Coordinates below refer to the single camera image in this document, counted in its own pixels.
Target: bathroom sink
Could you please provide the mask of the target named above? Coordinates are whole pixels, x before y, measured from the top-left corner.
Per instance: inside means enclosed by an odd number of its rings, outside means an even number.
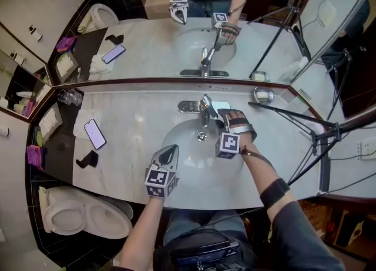
[[[202,49],[214,47],[217,33],[211,29],[190,29],[176,37],[173,41],[173,51],[176,58],[182,63],[182,68],[198,69]],[[226,66],[236,54],[236,44],[222,46],[214,54],[211,68],[217,69]]]
[[[199,141],[198,134],[204,133],[206,140]],[[219,133],[214,120],[208,127],[201,125],[200,119],[193,119],[175,126],[164,138],[162,147],[179,146],[177,176],[179,184],[196,188],[221,186],[240,173],[243,158],[215,157],[215,144]]]

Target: chrome faucet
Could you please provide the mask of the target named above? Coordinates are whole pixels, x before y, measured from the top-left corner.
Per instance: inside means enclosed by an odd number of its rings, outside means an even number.
[[[208,78],[210,73],[210,68],[212,67],[212,59],[214,56],[214,53],[216,50],[212,48],[209,50],[209,53],[207,52],[207,48],[202,49],[202,55],[201,55],[201,76],[203,78]]]
[[[218,114],[213,107],[212,99],[208,97],[207,95],[204,95],[204,97],[200,100],[199,103],[200,107],[200,115],[201,115],[201,123],[203,127],[207,127],[209,124],[210,117],[212,118],[218,118]]]

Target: drain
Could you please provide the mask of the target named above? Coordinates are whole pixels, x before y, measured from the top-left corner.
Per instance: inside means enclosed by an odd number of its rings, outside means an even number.
[[[207,135],[204,132],[200,132],[197,134],[197,139],[202,142],[207,139]]]

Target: white toilet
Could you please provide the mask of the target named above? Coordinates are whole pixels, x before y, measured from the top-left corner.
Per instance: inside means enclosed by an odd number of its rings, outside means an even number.
[[[129,217],[115,205],[70,186],[47,190],[40,187],[39,202],[46,232],[69,236],[84,230],[108,239],[121,239],[132,229]],[[129,209],[127,214],[133,216],[130,206]]]
[[[146,19],[136,18],[119,21],[115,13],[106,5],[94,4],[84,16],[78,27],[78,32],[88,33],[97,29],[109,28],[118,24],[144,21]]]

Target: smartphone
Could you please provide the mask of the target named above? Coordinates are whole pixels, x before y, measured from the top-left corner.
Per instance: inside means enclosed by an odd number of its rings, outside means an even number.
[[[117,56],[125,52],[125,47],[121,44],[116,45],[113,49],[111,49],[106,55],[102,57],[102,61],[104,61],[105,64],[110,63],[112,60],[114,60]]]
[[[83,127],[96,150],[106,143],[106,139],[103,137],[94,119],[89,120]]]

